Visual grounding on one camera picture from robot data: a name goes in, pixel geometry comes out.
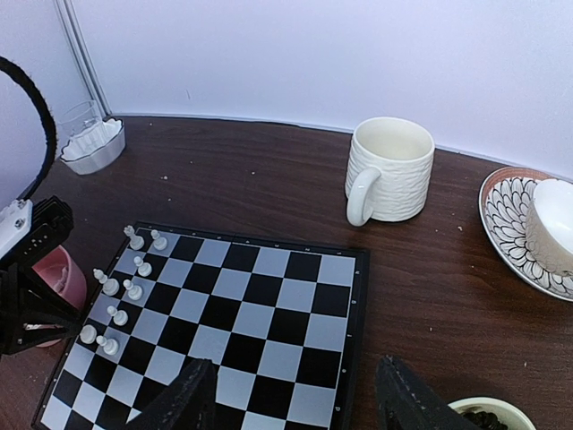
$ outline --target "mug handle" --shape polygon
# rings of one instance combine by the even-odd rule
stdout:
[[[348,195],[348,204],[346,206],[346,217],[348,222],[355,227],[366,224],[370,219],[374,208],[366,207],[366,196],[370,187],[382,175],[377,168],[366,168],[356,177],[350,194]]]

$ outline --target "black and white patterned plate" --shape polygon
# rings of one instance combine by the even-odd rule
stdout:
[[[573,301],[573,278],[546,271],[527,248],[526,216],[537,183],[549,176],[530,168],[501,168],[483,181],[479,209],[483,227],[503,261],[534,288]]]

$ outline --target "white chess piece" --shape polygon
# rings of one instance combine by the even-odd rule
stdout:
[[[86,345],[95,342],[97,336],[98,331],[93,325],[85,325],[80,331],[80,340]]]
[[[107,275],[100,269],[93,270],[93,277],[99,281],[103,288],[101,289],[105,295],[114,296],[119,291],[119,282],[117,279],[108,278]]]
[[[131,300],[139,300],[143,295],[143,288],[141,288],[139,285],[135,285],[128,279],[124,281],[124,287],[127,290],[127,296]]]
[[[153,238],[153,247],[158,251],[163,251],[167,248],[167,239],[162,237],[157,230],[151,230],[151,237]]]
[[[108,306],[107,313],[114,319],[115,325],[126,325],[127,324],[127,312],[118,311],[115,306]]]
[[[137,266],[137,273],[145,278],[151,274],[151,264],[148,262],[143,261],[143,259],[139,256],[133,259],[133,262]]]
[[[127,237],[130,238],[129,246],[134,251],[138,251],[143,248],[145,245],[145,240],[143,240],[143,237],[135,235],[135,229],[132,226],[127,226],[124,228],[124,233]]]
[[[115,339],[108,339],[104,336],[97,336],[96,342],[103,347],[104,352],[109,356],[114,356],[119,350],[119,343]]]

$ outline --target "white wall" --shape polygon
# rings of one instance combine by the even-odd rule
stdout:
[[[52,1],[0,0],[0,56],[19,65],[60,117],[89,99]],[[31,183],[46,151],[36,109],[0,72],[0,210]]]
[[[403,116],[442,147],[573,177],[570,0],[74,5],[115,112]]]

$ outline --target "dark wooden tabletop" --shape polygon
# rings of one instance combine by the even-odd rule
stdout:
[[[57,162],[34,200],[74,211],[65,242],[89,274],[106,267],[138,219],[372,251],[355,429],[375,429],[374,369],[402,357],[445,400],[488,395],[540,430],[570,429],[573,307],[520,280],[495,253],[477,210],[500,165],[436,152],[422,213],[398,224],[346,222],[350,137],[289,125],[126,118],[112,166],[76,176]],[[95,287],[93,279],[89,284]],[[0,360],[0,428],[28,428],[64,349]]]

